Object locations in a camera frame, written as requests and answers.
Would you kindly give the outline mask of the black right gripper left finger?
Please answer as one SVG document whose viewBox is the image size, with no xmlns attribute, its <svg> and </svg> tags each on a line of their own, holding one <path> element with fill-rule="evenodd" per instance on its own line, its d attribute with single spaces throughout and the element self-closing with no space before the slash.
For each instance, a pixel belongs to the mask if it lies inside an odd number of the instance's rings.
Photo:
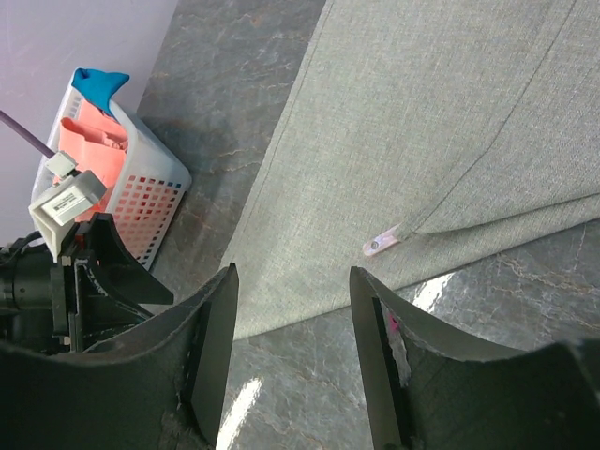
<svg viewBox="0 0 600 450">
<path fill-rule="evenodd" d="M 234 265 L 82 353 L 1 347 L 5 449 L 213 449 L 238 305 Z"/>
</svg>

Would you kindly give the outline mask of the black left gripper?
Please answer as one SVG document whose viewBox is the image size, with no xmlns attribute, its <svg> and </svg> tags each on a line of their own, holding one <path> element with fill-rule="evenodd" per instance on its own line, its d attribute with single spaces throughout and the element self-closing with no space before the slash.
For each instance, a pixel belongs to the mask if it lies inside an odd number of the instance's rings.
<svg viewBox="0 0 600 450">
<path fill-rule="evenodd" d="M 76 262 L 93 250 L 97 263 Z M 127 250 L 113 216 L 75 224 L 55 259 L 39 231 L 1 248 L 1 340 L 34 352 L 84 352 L 151 317 L 173 293 Z"/>
</svg>

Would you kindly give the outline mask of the grey cloth napkin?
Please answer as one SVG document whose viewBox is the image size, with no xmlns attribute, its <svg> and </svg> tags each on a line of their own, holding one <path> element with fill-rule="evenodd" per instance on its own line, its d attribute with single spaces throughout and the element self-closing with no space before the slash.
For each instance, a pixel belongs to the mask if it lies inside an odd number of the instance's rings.
<svg viewBox="0 0 600 450">
<path fill-rule="evenodd" d="M 599 216 L 595 1 L 329 1 L 222 261 L 236 338 Z M 371 238 L 406 239 L 375 256 Z"/>
</svg>

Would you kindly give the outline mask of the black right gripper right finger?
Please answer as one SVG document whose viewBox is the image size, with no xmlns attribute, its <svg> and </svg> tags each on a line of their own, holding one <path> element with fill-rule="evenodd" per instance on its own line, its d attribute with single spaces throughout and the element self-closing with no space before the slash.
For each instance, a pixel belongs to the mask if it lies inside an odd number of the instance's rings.
<svg viewBox="0 0 600 450">
<path fill-rule="evenodd" d="M 361 267 L 352 322 L 377 449 L 595 449 L 599 342 L 524 352 L 466 333 Z"/>
</svg>

